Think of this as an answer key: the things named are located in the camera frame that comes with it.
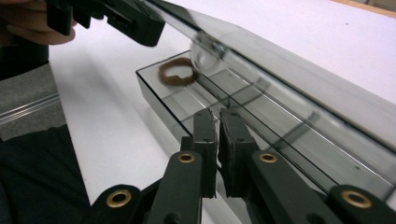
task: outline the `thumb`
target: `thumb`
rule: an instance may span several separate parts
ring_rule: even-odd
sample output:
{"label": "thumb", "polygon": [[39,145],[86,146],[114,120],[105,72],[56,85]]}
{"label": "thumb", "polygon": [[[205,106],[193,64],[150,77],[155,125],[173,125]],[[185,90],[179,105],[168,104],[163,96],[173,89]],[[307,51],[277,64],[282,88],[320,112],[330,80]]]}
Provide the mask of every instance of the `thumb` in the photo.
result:
{"label": "thumb", "polygon": [[33,2],[33,0],[0,0],[0,5],[17,5],[28,2]]}

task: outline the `table surface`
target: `table surface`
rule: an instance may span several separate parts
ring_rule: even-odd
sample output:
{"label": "table surface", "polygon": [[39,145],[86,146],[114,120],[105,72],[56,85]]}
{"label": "table surface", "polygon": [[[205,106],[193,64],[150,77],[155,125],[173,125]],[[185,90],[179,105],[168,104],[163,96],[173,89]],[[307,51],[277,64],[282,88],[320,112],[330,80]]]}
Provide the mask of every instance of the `table surface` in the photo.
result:
{"label": "table surface", "polygon": [[[396,104],[396,20],[328,0],[170,2],[235,23]],[[77,26],[50,49],[91,203],[118,184],[140,189],[162,177],[177,140],[142,96],[135,71],[190,48],[166,25],[157,47],[136,44],[105,21]]]}

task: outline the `gray floor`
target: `gray floor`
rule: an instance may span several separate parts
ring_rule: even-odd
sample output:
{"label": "gray floor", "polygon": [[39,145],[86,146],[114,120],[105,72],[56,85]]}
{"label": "gray floor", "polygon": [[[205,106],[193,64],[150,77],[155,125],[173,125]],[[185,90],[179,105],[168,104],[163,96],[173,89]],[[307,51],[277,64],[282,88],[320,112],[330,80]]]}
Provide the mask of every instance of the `gray floor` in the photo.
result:
{"label": "gray floor", "polygon": [[[52,99],[50,104],[42,104],[33,110],[34,102],[49,95],[56,96],[56,86],[48,64],[31,72],[0,81],[0,138],[7,140],[25,133],[47,130],[65,124],[60,102]],[[19,110],[18,118],[13,116]]]}

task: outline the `human hand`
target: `human hand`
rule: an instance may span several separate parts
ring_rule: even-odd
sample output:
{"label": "human hand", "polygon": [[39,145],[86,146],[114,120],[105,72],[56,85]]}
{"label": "human hand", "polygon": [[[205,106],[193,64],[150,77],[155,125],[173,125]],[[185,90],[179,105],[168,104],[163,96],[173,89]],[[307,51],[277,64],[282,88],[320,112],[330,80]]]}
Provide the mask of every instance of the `human hand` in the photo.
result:
{"label": "human hand", "polygon": [[70,35],[61,35],[48,27],[45,1],[0,0],[0,46],[12,44],[12,35],[37,44],[56,45],[74,39],[76,33],[72,28]]}

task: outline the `brown hair tie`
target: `brown hair tie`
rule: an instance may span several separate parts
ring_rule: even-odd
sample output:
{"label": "brown hair tie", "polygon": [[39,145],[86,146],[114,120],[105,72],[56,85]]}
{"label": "brown hair tie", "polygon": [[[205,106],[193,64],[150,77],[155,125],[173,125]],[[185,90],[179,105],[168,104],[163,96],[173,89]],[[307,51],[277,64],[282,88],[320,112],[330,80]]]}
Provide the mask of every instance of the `brown hair tie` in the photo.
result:
{"label": "brown hair tie", "polygon": [[[165,74],[166,70],[168,70],[171,67],[176,67],[176,66],[188,66],[192,68],[192,74],[189,77],[179,77],[178,75],[174,76],[167,76]],[[187,86],[194,82],[194,78],[197,76],[195,69],[192,66],[192,62],[189,58],[177,58],[174,59],[168,63],[164,63],[163,65],[160,66],[160,81],[163,84],[169,85],[169,86]]]}

